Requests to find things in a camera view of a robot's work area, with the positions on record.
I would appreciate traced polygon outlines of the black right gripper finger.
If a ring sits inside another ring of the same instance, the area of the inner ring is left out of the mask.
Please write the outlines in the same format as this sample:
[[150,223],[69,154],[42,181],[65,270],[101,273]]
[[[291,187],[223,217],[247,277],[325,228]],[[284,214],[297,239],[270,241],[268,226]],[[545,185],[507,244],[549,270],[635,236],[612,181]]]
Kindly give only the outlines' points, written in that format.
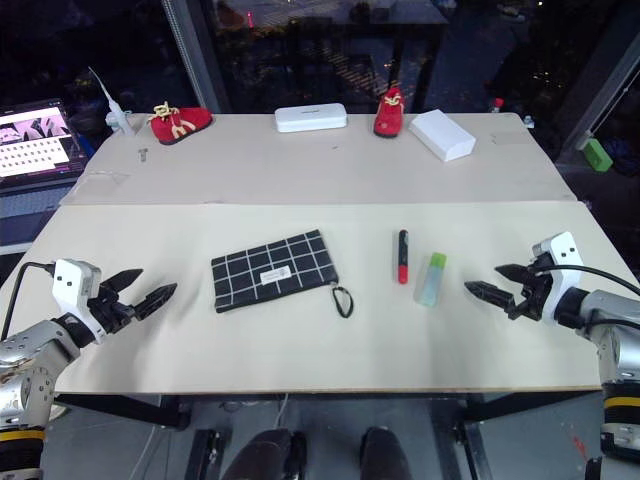
[[494,270],[512,282],[519,284],[527,284],[529,282],[529,269],[525,266],[504,264],[495,267]]
[[514,296],[484,281],[466,281],[465,288],[477,299],[499,307],[506,313],[515,308]]

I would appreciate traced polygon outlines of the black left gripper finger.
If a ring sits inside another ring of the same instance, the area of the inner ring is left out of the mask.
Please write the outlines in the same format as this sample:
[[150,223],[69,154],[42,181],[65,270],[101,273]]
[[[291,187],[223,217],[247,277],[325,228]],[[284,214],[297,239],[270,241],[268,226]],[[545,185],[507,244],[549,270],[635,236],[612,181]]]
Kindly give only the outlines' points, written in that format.
[[128,288],[143,273],[141,268],[127,269],[103,281],[103,288],[113,294]]
[[173,296],[177,283],[167,284],[153,290],[136,304],[133,309],[137,320],[144,320],[164,306]]

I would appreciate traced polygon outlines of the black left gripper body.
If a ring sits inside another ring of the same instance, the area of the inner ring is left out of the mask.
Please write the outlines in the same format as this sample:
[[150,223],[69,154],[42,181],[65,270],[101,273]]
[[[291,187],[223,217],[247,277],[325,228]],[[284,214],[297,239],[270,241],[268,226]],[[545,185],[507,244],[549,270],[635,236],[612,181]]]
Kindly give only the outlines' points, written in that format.
[[109,282],[100,284],[98,294],[90,298],[87,305],[92,316],[107,334],[116,334],[133,320],[141,320],[132,305],[125,305],[119,301],[119,292]]

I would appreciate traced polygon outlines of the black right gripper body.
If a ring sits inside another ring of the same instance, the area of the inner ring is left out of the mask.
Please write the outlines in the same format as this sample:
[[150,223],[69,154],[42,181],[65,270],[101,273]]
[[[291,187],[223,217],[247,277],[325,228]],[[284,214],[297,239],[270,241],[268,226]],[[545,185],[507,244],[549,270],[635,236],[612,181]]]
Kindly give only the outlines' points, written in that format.
[[551,274],[544,273],[543,268],[550,266],[553,266],[553,260],[549,253],[543,253],[532,264],[525,266],[529,269],[529,282],[521,284],[524,300],[507,313],[509,319],[515,320],[524,316],[534,321],[541,320],[543,307],[553,283]]

